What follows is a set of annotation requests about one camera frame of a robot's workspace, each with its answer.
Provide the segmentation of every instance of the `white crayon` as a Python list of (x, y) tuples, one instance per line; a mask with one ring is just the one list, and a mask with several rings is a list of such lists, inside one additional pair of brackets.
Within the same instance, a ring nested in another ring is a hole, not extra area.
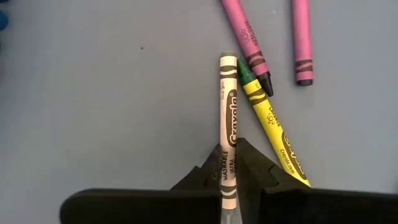
[(223, 209), (236, 208), (237, 77), (236, 54), (230, 51), (223, 52), (220, 57), (220, 146)]

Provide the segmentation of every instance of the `green crayon tip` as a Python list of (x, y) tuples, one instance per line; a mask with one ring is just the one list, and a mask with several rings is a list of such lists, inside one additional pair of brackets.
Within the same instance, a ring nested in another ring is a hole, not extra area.
[(256, 79), (256, 76), (250, 71), (246, 63), (244, 63), (241, 58), (238, 59), (238, 77), (242, 86)]

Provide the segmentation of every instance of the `pink crayon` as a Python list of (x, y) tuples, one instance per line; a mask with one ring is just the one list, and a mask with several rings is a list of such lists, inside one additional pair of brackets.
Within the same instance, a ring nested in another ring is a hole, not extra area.
[(292, 0), (296, 82), (313, 83), (309, 0)]
[(249, 20), (244, 13), (241, 2), (239, 0), (222, 0), (222, 2), (250, 69), (256, 74), (267, 95), (273, 96), (271, 73), (261, 53), (259, 43), (250, 26)]

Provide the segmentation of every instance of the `blue object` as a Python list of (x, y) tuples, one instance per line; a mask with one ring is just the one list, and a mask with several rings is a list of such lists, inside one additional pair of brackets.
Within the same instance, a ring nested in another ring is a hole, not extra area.
[(0, 30), (4, 30), (7, 27), (7, 25), (8, 25), (8, 17), (3, 11), (0, 11)]

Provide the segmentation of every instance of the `gray surface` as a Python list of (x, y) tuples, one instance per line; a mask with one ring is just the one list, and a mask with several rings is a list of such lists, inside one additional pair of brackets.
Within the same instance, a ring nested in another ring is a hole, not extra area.
[[(313, 1), (308, 88), (293, 83), (289, 1), (243, 3), (312, 185), (396, 193), (398, 2)], [(238, 48), (217, 0), (6, 7), (0, 223), (57, 223), (85, 188), (167, 189), (218, 142), (218, 56)], [(275, 160), (239, 94), (239, 135)]]

